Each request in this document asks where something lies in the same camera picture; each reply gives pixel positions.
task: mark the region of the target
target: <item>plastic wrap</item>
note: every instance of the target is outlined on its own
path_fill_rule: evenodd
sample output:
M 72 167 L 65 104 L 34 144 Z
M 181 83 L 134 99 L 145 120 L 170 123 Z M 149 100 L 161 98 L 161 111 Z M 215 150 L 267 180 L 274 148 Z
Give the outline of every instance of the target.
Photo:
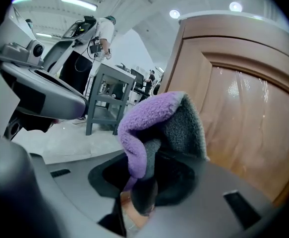
M 211 161 L 274 200 L 289 180 L 289 94 L 215 67 L 200 115 Z

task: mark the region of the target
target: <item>man in white shirt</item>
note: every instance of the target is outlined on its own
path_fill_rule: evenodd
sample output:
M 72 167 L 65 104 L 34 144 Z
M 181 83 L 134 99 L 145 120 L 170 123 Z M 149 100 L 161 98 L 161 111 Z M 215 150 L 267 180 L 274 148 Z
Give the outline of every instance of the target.
M 105 57 L 111 58 L 110 43 L 114 35 L 116 19 L 112 16 L 100 18 L 98 20 L 97 31 L 94 37 L 99 38 Z M 63 65 L 59 78 L 75 88 L 81 94 L 84 93 L 93 63 L 84 47 L 84 51 L 79 49 L 73 51 Z

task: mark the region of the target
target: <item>wooden cabinet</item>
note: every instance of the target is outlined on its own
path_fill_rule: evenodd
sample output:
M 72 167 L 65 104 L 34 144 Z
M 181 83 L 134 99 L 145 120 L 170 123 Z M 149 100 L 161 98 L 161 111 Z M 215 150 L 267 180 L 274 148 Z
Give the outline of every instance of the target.
M 183 20 L 159 92 L 166 91 L 190 95 L 213 163 L 275 204 L 284 202 L 289 194 L 289 33 L 244 16 Z

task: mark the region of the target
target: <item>person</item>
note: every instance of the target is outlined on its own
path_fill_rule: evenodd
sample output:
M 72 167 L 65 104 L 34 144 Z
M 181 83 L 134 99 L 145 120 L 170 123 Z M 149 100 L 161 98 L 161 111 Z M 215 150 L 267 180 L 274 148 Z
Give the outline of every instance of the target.
M 146 82 L 146 86 L 145 86 L 145 90 L 144 92 L 149 94 L 151 87 L 152 87 L 152 82 L 155 80 L 155 76 L 154 76 L 155 72 L 153 70 L 150 71 L 150 76 L 148 79 L 145 79 L 144 82 Z M 145 100 L 147 97 L 142 95 L 140 102 Z
M 98 37 L 107 59 L 111 58 L 110 43 L 114 35 L 115 24 L 116 19 L 113 16 L 98 19 L 96 34 L 93 36 L 93 38 Z M 82 50 L 76 48 L 64 63 L 59 78 L 84 94 L 89 73 L 93 66 L 90 59 L 85 46 L 82 46 Z
M 29 28 L 33 31 L 33 22 L 32 22 L 32 20 L 28 18 L 25 21 L 28 24 Z

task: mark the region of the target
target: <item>black slot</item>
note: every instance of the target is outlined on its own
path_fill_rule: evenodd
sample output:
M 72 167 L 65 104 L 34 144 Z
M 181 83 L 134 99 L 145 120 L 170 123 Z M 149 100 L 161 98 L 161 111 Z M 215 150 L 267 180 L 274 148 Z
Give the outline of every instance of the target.
M 238 191 L 228 192 L 224 194 L 224 198 L 245 230 L 261 219 Z
M 61 177 L 61 176 L 65 175 L 65 174 L 69 174 L 69 173 L 70 173 L 69 169 L 61 169 L 61 170 L 52 171 L 51 172 L 51 176 L 53 178 L 55 178 L 55 177 Z

